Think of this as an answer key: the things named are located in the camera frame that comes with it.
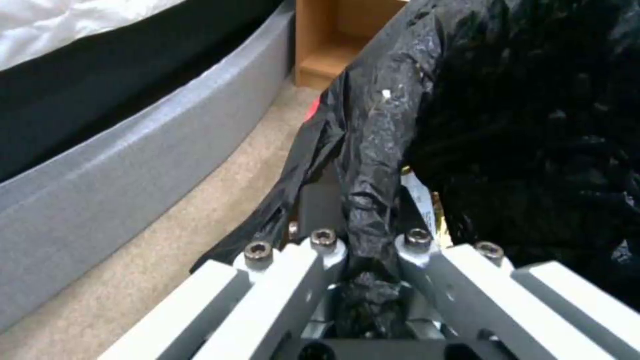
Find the black plastic bag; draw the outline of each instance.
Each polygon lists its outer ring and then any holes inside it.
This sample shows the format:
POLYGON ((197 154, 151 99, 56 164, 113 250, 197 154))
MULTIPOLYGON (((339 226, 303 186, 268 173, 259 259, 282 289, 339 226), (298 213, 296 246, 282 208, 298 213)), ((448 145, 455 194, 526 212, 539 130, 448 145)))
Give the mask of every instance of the black plastic bag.
POLYGON ((638 248, 638 4, 410 2, 321 98, 282 178, 207 259, 280 244, 334 161, 348 224, 340 337, 405 338, 393 247, 400 169, 439 191, 454 243, 557 259, 627 304, 638 248))

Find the wooden furniture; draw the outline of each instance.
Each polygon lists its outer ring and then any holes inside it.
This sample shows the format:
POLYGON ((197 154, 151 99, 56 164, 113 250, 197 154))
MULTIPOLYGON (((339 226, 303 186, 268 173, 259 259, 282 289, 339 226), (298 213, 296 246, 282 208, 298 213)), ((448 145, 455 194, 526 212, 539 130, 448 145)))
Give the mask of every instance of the wooden furniture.
POLYGON ((405 4, 296 0, 296 85, 327 88, 405 4))

